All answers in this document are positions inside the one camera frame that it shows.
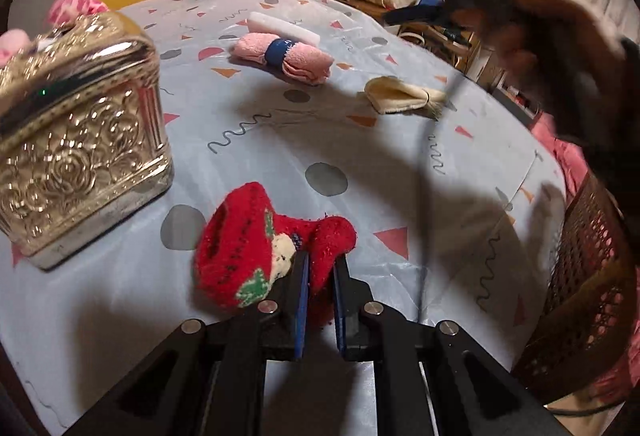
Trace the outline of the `person's right hand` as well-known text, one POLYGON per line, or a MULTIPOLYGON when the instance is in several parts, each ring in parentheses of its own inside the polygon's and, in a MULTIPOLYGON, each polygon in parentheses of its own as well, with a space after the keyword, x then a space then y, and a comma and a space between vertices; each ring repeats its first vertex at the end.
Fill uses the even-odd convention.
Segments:
POLYGON ((480 33, 561 137, 601 150, 639 141, 639 47, 608 34, 578 0, 510 0, 503 21, 480 8, 452 18, 480 33))

